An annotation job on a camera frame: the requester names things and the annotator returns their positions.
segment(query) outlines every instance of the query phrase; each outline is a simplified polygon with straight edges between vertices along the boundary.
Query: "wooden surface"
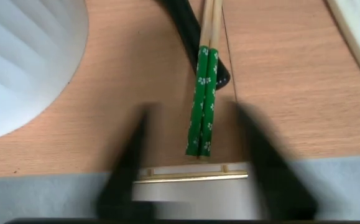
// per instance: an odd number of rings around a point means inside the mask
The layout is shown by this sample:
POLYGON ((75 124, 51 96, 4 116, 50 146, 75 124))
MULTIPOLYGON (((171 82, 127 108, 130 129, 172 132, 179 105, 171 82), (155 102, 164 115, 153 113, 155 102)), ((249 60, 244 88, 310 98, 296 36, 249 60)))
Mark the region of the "wooden surface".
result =
MULTIPOLYGON (((191 2, 200 17, 203 2, 191 2)), ((185 156, 195 78, 169 16, 155 1, 86 3, 90 33, 78 71, 40 116, 0 138, 0 176, 107 170, 145 102, 161 103, 145 166, 195 163, 185 156)), ((219 50, 230 68, 224 26, 219 50)), ((211 161, 241 161, 223 106, 235 99, 233 83, 217 94, 211 161)))
POLYGON ((360 155, 360 69, 323 1, 224 0, 236 95, 298 157, 360 155))
MULTIPOLYGON (((200 17, 202 1, 191 2, 200 17)), ((195 163, 184 156, 194 76, 168 15, 146 0, 87 6, 78 71, 40 116, 0 138, 0 176, 106 170, 143 102, 162 104, 145 166, 195 163)), ((220 54, 234 83, 218 92, 211 162, 243 160, 225 98, 258 106, 298 157, 360 155, 360 70, 323 2, 224 0, 223 12, 220 54)))

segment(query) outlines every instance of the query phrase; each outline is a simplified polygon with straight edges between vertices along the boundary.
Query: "floral pattern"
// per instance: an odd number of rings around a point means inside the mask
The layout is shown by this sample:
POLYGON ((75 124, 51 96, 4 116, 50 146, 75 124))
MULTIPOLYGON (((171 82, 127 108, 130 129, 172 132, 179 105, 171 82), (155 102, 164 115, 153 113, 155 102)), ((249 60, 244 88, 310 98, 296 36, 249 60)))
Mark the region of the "floral pattern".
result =
POLYGON ((201 85, 206 84, 206 78, 199 78, 198 83, 201 84, 201 85))

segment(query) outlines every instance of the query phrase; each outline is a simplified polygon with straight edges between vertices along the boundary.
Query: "green chopstick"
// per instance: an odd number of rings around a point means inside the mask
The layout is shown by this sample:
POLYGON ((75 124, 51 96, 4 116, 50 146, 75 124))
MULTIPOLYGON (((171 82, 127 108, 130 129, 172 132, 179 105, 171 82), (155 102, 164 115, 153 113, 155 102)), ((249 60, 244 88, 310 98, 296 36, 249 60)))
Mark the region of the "green chopstick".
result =
POLYGON ((205 102, 202 114, 201 143, 198 156, 210 157, 211 139, 216 100, 217 64, 219 35, 221 32, 221 15, 223 0, 215 0, 213 4, 213 22, 211 29, 208 68, 206 76, 205 102))
POLYGON ((190 128, 188 130, 188 144, 185 154, 188 156, 197 156, 200 147, 200 130, 203 114, 203 103, 205 98, 205 84, 208 66, 208 54, 210 43, 210 26, 213 13, 213 0, 205 1, 203 10, 203 23, 201 26, 198 65, 196 68, 196 83, 193 96, 190 128))

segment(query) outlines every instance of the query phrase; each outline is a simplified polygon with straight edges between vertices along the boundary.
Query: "gold rim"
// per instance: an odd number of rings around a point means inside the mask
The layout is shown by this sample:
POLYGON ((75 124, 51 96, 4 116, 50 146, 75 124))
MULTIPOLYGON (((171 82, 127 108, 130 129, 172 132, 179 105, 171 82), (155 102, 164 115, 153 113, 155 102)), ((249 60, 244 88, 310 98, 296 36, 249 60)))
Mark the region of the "gold rim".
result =
POLYGON ((228 165, 221 165, 221 171, 189 172, 180 174, 154 174, 154 169, 147 169, 147 174, 139 177, 135 184, 155 184, 167 182, 194 182, 207 180, 246 179, 245 170, 229 170, 228 165))

